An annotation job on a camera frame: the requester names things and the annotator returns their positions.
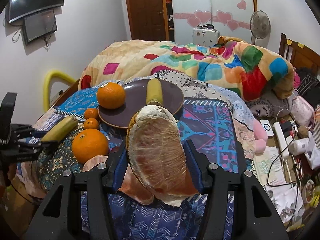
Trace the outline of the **yellow banana piece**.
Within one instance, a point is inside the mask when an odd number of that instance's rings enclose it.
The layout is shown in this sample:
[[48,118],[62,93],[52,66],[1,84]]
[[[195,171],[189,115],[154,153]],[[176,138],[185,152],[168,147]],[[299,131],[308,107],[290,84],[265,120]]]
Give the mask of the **yellow banana piece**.
[[76,128],[79,121],[74,116],[67,116],[49,130],[41,142],[57,141],[61,142],[73,129]]
[[146,105],[163,106],[162,85],[158,79],[150,79],[147,83]]

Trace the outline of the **peeled pomelo segment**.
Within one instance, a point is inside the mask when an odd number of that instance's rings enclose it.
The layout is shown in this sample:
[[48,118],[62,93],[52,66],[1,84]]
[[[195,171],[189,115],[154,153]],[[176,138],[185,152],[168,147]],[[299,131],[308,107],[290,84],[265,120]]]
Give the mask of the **peeled pomelo segment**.
[[126,150],[133,174],[155,198],[180,206],[198,193],[174,116],[164,107],[144,106],[130,121]]

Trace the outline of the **pomelo peel piece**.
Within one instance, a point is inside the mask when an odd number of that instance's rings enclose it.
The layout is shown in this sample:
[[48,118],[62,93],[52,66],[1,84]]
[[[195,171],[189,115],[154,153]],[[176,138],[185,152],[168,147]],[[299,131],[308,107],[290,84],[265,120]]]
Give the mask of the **pomelo peel piece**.
[[[82,172],[91,170],[99,163],[104,163],[107,159],[108,156],[106,155],[97,155],[89,159],[84,164]],[[133,174],[130,165],[127,166],[123,183],[118,190],[142,205],[150,205],[154,201],[154,195],[140,183],[140,181]]]

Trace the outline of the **small mandarin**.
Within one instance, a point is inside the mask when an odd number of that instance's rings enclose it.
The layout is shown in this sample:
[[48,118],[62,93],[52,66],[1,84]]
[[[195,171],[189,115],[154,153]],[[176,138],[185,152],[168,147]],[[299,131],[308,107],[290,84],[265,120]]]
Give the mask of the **small mandarin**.
[[84,129],[99,129],[99,121],[95,118],[89,118],[84,122]]
[[99,113],[97,108],[88,108],[84,112],[84,118],[87,119],[99,119]]

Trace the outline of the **small mandarin far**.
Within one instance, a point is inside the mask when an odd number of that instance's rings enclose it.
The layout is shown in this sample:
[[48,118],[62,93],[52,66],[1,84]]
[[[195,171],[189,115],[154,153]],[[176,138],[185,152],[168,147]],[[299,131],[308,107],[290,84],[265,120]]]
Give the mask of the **small mandarin far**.
[[87,119],[99,119],[99,113],[97,108],[88,108],[84,112],[84,118]]

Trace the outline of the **white bottle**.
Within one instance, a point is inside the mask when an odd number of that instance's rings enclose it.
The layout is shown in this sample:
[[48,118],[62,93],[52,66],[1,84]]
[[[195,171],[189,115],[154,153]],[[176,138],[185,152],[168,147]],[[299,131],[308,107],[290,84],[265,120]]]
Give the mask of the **white bottle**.
[[306,150],[308,149],[309,142],[310,142],[309,138],[294,140],[292,154],[294,156],[304,154],[306,152]]

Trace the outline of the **large orange with sticker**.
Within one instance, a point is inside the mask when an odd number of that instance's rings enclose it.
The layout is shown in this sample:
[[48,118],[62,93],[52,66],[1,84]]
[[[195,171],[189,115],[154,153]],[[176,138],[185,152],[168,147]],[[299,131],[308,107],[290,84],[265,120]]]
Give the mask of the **large orange with sticker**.
[[97,101],[105,109],[117,109],[125,103],[125,89],[114,82],[102,85],[97,90]]

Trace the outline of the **pink plush toy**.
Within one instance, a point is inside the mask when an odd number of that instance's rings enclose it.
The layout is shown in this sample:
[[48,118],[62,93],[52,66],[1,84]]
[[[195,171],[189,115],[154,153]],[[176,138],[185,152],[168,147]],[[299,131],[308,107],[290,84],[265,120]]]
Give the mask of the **pink plush toy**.
[[253,132],[255,138],[255,154],[262,154],[267,146],[268,136],[262,124],[253,119]]

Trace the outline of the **brown round plate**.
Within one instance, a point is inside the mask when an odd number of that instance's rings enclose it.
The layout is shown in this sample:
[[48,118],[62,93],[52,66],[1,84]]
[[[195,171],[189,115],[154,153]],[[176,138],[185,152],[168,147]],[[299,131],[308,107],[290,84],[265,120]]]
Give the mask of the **brown round plate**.
[[[148,79],[129,82],[123,85],[126,92],[124,105],[118,109],[98,107],[101,120],[113,127],[127,129],[132,116],[146,105]],[[181,89],[169,81],[162,80],[163,107],[176,115],[183,106],[184,95]]]

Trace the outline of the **yellow banana piece on plate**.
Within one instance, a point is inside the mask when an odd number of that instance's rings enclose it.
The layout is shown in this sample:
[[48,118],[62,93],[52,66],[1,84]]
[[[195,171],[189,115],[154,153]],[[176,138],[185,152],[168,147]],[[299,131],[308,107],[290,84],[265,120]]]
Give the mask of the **yellow banana piece on plate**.
[[150,79],[147,83],[146,105],[163,106],[162,85],[158,79]]

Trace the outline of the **blue patterned bed sheet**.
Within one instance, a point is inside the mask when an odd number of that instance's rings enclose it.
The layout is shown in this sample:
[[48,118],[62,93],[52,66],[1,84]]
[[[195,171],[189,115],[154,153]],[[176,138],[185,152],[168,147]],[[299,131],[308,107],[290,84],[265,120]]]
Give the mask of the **blue patterned bed sheet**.
[[164,107],[128,94],[111,114],[125,121],[117,152],[87,172],[65,170],[33,217],[26,239],[223,239],[227,195],[239,224],[253,217],[246,161],[253,115],[233,91],[161,72]]

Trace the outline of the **colourful patchwork fleece blanket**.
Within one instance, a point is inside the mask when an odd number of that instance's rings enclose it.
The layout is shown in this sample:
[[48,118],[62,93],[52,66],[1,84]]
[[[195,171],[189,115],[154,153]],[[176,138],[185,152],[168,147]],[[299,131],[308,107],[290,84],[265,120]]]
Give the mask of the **colourful patchwork fleece blanket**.
[[229,89],[244,101],[269,90],[280,99],[294,89],[294,68],[279,54],[234,37],[221,36],[212,47],[171,41],[114,42],[100,52],[81,74],[78,89],[105,80],[130,81],[160,70],[174,70],[204,83]]

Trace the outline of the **brown wooden door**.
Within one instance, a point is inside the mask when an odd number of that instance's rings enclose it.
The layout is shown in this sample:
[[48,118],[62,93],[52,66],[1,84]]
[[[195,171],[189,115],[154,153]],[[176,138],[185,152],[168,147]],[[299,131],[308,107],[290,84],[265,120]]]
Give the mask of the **brown wooden door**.
[[126,5],[133,40],[169,39],[165,0],[126,0]]

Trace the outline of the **white box appliance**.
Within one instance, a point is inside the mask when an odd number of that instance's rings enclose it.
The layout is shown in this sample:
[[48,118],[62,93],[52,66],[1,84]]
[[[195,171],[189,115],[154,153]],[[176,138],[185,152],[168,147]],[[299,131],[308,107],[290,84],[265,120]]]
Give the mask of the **white box appliance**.
[[220,32],[212,24],[198,25],[193,29],[193,43],[198,46],[212,47],[219,37]]

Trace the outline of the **standing electric fan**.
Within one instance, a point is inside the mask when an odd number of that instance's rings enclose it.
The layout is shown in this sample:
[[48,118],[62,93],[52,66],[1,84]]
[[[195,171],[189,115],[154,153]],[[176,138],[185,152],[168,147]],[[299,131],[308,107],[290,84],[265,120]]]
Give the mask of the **standing electric fan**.
[[269,35],[271,22],[264,11],[258,10],[252,14],[249,27],[252,35],[251,44],[255,44],[256,40],[262,40]]

